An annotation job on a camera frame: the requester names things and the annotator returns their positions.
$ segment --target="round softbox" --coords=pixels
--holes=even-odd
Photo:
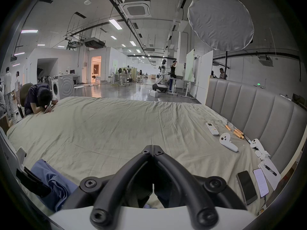
[[[188,19],[199,39],[213,49],[244,49],[253,39],[251,15],[239,0],[192,0]]]

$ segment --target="polished floor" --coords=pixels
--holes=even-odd
[[[127,86],[111,85],[109,83],[85,86],[86,96],[92,97],[111,97],[111,98],[124,98],[129,100],[140,100],[140,101],[159,101],[159,102],[187,102],[199,104],[197,100],[191,100],[190,98],[181,97],[185,93],[178,92],[177,95],[160,93],[158,97],[149,95],[149,91],[152,90],[153,82],[148,81],[144,83],[130,83]]]

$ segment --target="bed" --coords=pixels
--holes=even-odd
[[[146,145],[159,145],[198,176],[220,176],[242,198],[236,174],[247,170],[258,199],[247,208],[257,214],[264,203],[253,176],[260,159],[249,143],[229,132],[235,153],[219,143],[206,122],[222,134],[232,127],[211,108],[191,103],[136,101],[117,98],[69,97],[60,100],[51,113],[29,115],[7,132],[11,144],[27,151],[24,165],[31,168],[46,160],[77,185],[87,176],[114,174]],[[30,192],[30,199],[46,214],[42,203]],[[148,202],[158,206],[154,196]]]

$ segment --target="gray padded headboard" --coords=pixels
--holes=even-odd
[[[259,139],[281,173],[307,125],[307,112],[259,87],[210,78],[206,106],[225,117],[249,139]]]

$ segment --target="washing machine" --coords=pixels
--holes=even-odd
[[[64,74],[51,78],[53,99],[61,100],[69,96],[74,96],[74,81],[72,76],[73,74]]]

